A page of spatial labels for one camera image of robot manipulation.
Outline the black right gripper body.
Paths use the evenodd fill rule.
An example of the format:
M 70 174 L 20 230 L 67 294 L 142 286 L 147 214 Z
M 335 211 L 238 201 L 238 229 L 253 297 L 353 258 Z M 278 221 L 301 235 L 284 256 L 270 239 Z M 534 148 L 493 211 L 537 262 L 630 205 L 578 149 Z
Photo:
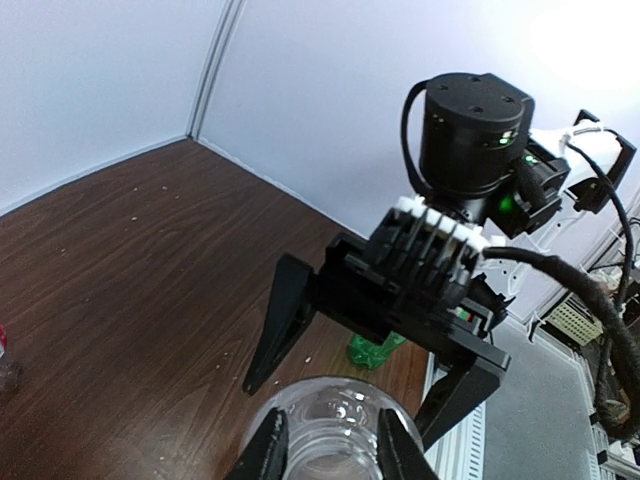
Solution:
M 465 297 L 457 303 L 471 316 L 465 320 L 432 294 L 397 286 L 364 262 L 365 245 L 339 234 L 326 247 L 315 276 L 316 310 L 377 344 L 396 332 L 449 364 L 477 356 L 508 369 L 509 354 L 486 341 L 492 310 Z

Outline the clear plastic bottle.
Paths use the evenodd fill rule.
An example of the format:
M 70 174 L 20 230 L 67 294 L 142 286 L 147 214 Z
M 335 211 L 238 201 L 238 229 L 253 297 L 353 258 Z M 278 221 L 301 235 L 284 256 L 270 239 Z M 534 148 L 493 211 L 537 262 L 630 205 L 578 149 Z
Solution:
M 319 376 L 284 387 L 259 408 L 242 447 L 273 408 L 286 413 L 289 426 L 287 479 L 380 479 L 377 424 L 379 412 L 386 409 L 395 411 L 418 452 L 424 452 L 404 407 L 364 380 Z

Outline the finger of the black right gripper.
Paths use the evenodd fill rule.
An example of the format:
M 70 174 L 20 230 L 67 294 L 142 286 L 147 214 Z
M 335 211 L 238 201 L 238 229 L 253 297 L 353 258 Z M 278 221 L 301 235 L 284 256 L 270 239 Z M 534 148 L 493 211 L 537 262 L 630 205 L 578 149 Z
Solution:
M 290 254 L 277 262 L 267 312 L 242 389 L 254 395 L 276 371 L 316 314 L 314 269 Z
M 424 450 L 487 400 L 504 376 L 505 370 L 490 362 L 466 362 L 452 367 L 429 389 L 414 417 Z

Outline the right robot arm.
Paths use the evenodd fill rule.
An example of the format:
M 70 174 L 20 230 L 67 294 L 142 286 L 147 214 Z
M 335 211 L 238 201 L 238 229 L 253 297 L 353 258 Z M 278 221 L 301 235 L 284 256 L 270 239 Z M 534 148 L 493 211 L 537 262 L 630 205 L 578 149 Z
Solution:
M 605 364 L 621 371 L 630 415 L 606 409 L 606 385 L 595 406 L 606 433 L 626 439 L 639 429 L 639 346 L 620 301 L 555 256 L 486 238 L 493 222 L 513 239 L 535 232 L 560 209 L 570 167 L 530 136 L 534 100 L 492 74 L 448 73 L 414 85 L 422 97 L 420 157 L 405 159 L 414 190 L 384 216 L 368 239 L 336 236 L 321 267 L 286 254 L 276 265 L 263 330 L 242 388 L 256 393 L 316 314 L 382 344 L 399 334 L 436 354 L 448 374 L 415 417 L 425 447 L 457 425 L 500 386 L 510 358 L 487 342 L 507 315 L 508 295 L 477 269 L 483 260 L 516 261 L 576 294 L 608 335 Z

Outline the red label water bottle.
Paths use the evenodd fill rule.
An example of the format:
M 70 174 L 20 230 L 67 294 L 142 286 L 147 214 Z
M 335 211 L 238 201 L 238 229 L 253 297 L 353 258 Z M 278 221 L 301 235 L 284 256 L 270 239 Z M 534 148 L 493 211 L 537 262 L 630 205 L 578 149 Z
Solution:
M 4 326 L 0 328 L 1 337 L 1 393 L 10 393 L 19 386 L 22 373 L 21 364 L 8 353 L 8 337 Z

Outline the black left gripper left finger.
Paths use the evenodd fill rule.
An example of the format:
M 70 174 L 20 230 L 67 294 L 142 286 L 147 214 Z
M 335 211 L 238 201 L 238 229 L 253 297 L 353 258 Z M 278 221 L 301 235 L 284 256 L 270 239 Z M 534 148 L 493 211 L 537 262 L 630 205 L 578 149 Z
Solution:
M 289 425 L 284 410 L 272 408 L 244 447 L 227 480 L 280 480 L 288 462 Z

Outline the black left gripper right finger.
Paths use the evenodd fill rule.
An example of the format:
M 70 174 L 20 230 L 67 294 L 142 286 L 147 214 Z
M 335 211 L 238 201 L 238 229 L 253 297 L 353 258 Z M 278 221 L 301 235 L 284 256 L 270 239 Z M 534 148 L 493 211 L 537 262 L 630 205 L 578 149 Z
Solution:
M 384 480 L 438 480 L 393 409 L 379 412 L 376 453 Z

